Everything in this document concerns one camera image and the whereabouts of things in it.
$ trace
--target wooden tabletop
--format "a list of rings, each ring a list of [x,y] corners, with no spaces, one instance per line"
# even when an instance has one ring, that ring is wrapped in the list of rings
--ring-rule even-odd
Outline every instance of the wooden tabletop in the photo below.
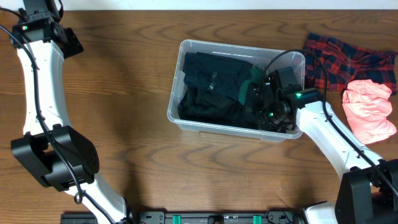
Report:
[[[0,13],[11,28],[13,15]],[[85,51],[68,58],[63,84],[74,128],[97,148],[100,172],[133,208],[262,211],[336,200],[339,178],[306,136],[282,143],[182,131],[166,116],[185,39],[268,49],[302,48],[310,32],[373,50],[398,50],[397,11],[66,11]],[[21,63],[0,33],[0,223],[59,223],[86,211],[45,189],[16,161],[25,89]],[[346,123],[341,95],[328,94]],[[391,98],[398,125],[398,97]],[[398,157],[398,137],[369,145]]]

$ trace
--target white plastic container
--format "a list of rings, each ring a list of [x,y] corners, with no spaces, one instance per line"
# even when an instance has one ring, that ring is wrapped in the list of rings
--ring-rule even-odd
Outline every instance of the white plastic container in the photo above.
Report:
[[[167,110],[167,117],[169,118],[169,120],[173,123],[176,123],[180,127],[180,129],[232,134],[236,136],[259,138],[262,140],[277,142],[281,142],[286,139],[297,139],[302,135],[302,132],[301,130],[299,130],[299,128],[296,128],[294,131],[289,131],[286,134],[282,134],[270,131],[237,128],[232,126],[201,123],[180,119],[177,108],[180,104],[180,101],[184,97],[185,92],[187,91],[187,86],[186,84],[184,84],[183,81],[185,74],[182,72],[184,58],[187,52],[202,52],[245,60],[252,63],[253,65],[267,65],[274,57],[282,53],[283,50],[260,49],[255,47],[217,44],[197,40],[184,40],[180,45],[180,53],[178,54],[173,88],[170,96],[169,108]],[[276,60],[271,65],[269,71],[274,71],[285,67],[293,68],[297,81],[301,83],[301,85],[304,87],[305,57],[297,52],[288,53],[286,55],[283,55],[281,58],[278,58],[278,60]]]

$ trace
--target red and navy plaid shirt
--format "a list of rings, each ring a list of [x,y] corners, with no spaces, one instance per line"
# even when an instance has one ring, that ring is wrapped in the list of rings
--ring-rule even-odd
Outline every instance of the red and navy plaid shirt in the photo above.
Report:
[[[310,34],[304,50],[315,54],[328,70],[328,89],[344,90],[352,80],[370,79],[397,93],[394,60],[397,52],[378,52],[346,44],[332,37]],[[311,55],[305,56],[305,87],[323,88],[324,74]]]

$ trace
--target crumpled pink fabric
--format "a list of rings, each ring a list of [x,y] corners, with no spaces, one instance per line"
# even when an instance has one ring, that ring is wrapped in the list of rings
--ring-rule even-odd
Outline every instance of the crumpled pink fabric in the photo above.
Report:
[[[391,90],[372,80],[354,80],[343,93],[343,109],[353,134],[363,143],[387,139],[397,132],[386,119],[392,112]]]

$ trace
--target white wall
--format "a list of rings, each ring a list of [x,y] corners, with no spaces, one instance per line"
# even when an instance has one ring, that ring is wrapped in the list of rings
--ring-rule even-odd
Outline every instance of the white wall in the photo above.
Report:
[[[63,4],[65,10],[398,9],[398,0],[63,0]],[[17,10],[23,3],[0,0],[0,6]]]

